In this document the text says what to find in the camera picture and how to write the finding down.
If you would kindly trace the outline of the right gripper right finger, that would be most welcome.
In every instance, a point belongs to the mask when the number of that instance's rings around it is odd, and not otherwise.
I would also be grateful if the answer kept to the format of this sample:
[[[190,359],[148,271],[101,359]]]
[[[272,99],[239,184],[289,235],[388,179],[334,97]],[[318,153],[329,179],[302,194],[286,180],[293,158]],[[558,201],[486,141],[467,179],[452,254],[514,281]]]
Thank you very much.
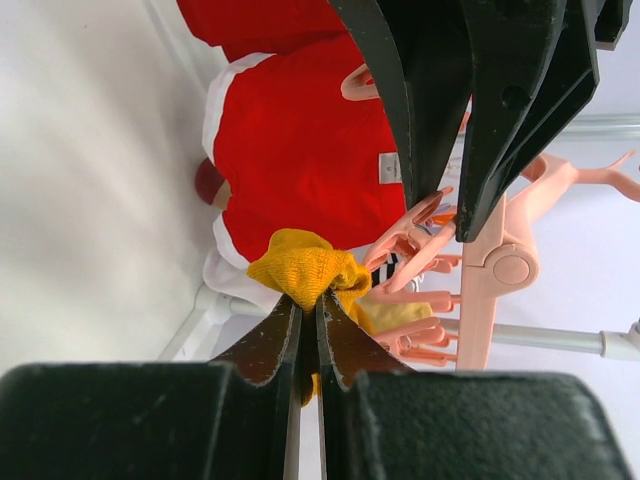
[[[325,293],[315,307],[327,479],[628,479],[591,391],[534,372],[417,372]]]

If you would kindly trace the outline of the mustard yellow sock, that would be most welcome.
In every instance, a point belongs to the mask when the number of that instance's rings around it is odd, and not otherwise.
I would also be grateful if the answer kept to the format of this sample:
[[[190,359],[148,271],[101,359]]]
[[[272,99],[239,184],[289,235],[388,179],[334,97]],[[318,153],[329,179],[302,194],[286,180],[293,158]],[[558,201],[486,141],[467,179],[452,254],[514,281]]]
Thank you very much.
[[[357,303],[371,289],[371,273],[352,253],[334,249],[312,232],[281,229],[272,235],[266,253],[249,265],[247,274],[287,295],[303,311],[301,404],[305,406],[318,393],[316,303],[332,290],[349,318],[366,333],[373,333],[370,318]]]

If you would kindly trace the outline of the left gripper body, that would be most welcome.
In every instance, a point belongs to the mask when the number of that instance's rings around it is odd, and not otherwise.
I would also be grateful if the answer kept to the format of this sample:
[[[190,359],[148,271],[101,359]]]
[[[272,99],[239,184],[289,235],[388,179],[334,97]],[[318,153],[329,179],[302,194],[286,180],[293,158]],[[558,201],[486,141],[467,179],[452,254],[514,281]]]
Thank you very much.
[[[595,4],[596,48],[615,50],[628,25],[633,0],[597,0]]]

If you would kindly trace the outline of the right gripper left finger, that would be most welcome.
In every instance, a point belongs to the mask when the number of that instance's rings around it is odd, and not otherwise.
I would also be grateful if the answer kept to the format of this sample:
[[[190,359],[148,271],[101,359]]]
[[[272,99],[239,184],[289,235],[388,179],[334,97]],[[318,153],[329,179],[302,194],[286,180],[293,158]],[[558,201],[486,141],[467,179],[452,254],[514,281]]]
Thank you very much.
[[[294,479],[302,310],[208,362],[28,364],[1,380],[5,479]]]

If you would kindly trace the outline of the pink round clip hanger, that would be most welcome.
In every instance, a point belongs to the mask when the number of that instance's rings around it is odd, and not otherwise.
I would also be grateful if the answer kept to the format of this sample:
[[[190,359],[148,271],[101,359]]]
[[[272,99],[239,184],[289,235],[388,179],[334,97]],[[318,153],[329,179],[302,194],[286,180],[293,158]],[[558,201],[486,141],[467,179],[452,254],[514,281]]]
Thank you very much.
[[[393,276],[370,290],[370,298],[379,303],[426,302],[434,315],[374,339],[400,360],[485,368],[498,299],[529,287],[539,275],[533,223],[575,185],[606,185],[638,201],[638,182],[620,170],[627,159],[622,156],[607,167],[577,168],[547,153],[536,156],[522,174],[527,186],[499,199],[476,240],[465,244],[459,255],[443,252],[457,232],[459,207],[442,202],[452,187],[427,196],[371,245],[364,265],[369,269],[372,260],[391,252],[402,257]],[[456,216],[446,226],[429,225],[435,213],[451,210]]]

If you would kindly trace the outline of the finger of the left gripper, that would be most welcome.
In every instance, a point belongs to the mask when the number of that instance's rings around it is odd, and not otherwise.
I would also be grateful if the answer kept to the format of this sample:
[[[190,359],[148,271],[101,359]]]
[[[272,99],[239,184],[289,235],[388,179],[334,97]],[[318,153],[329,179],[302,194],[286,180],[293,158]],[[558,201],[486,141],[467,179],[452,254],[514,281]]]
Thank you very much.
[[[472,111],[456,238],[474,241],[507,187],[590,102],[597,1],[465,1]]]
[[[471,95],[458,1],[334,1],[381,97],[408,208],[440,184]]]

